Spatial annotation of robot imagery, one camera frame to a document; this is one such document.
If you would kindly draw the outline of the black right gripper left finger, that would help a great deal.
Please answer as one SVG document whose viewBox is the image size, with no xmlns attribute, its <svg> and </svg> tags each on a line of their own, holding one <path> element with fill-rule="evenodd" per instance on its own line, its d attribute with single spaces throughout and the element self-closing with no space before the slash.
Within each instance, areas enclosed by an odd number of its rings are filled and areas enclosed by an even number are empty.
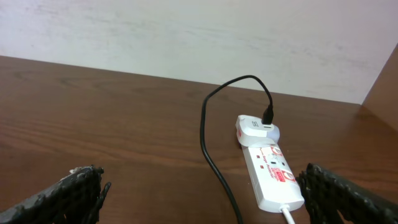
<svg viewBox="0 0 398 224">
<path fill-rule="evenodd" d="M 100 219 L 111 183 L 101 185 L 104 169 L 76 167 L 57 183 L 1 212 L 2 224 L 81 223 Z"/>
</svg>

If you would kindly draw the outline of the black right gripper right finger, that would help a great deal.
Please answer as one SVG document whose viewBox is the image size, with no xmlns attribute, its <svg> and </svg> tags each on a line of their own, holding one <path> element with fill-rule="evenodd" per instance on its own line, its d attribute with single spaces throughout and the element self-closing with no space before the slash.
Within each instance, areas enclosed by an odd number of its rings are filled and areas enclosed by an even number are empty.
<svg viewBox="0 0 398 224">
<path fill-rule="evenodd" d="M 311 224 L 397 224 L 397 204 L 317 164 L 309 163 L 296 181 Z"/>
</svg>

